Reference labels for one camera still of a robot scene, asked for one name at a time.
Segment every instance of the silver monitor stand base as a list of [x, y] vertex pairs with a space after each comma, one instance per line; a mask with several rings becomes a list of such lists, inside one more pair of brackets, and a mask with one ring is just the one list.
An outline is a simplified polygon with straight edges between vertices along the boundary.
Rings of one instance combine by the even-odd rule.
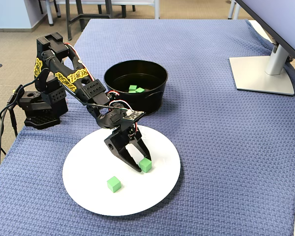
[[283, 68], [285, 60], [286, 57], [277, 63], [275, 60], [270, 61], [270, 56], [230, 58], [237, 89], [294, 95], [292, 82]]

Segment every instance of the monitor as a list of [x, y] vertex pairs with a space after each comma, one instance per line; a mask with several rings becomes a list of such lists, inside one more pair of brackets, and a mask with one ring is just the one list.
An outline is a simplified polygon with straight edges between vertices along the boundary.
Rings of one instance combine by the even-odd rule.
[[236, 0], [279, 44], [270, 56], [230, 58], [237, 89], [294, 95], [283, 68], [295, 58], [295, 0]]

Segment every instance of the white plate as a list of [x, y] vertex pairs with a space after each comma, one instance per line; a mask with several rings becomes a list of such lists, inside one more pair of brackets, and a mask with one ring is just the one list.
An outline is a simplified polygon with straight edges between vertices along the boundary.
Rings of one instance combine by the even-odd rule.
[[[170, 193], [180, 173], [179, 154], [160, 132], [145, 126], [139, 129], [152, 158], [148, 173], [135, 171], [109, 151], [104, 143], [112, 132], [109, 129], [97, 130], [73, 147], [64, 162], [62, 178], [77, 204], [101, 215], [130, 215], [156, 205]], [[127, 149], [137, 163], [143, 159], [133, 145]], [[121, 182], [115, 193], [107, 187], [113, 176]]]

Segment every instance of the monitor stand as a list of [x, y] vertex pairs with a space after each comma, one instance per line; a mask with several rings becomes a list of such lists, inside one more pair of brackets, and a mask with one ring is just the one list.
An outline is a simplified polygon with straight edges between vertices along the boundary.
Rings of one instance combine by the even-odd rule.
[[292, 82], [283, 68], [289, 53], [274, 46], [271, 56], [230, 58], [238, 90], [294, 95]]

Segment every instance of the yellow decal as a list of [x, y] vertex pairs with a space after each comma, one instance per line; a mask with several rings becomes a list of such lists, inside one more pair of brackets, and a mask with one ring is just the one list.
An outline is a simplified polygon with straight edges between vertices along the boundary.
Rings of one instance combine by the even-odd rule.
[[35, 67], [34, 67], [34, 76], [37, 77], [40, 72], [41, 72], [41, 67], [43, 66], [43, 62], [36, 58], [36, 63], [35, 63]]
[[76, 82], [78, 79], [84, 78], [85, 76], [88, 76], [88, 72], [86, 69], [80, 69], [77, 70], [74, 74], [68, 75], [68, 79], [71, 83]]
[[55, 76], [63, 85], [66, 85], [71, 91], [75, 92], [75, 90], [77, 90], [77, 87], [71, 84], [70, 81], [66, 77], [64, 77], [60, 72], [57, 72]]

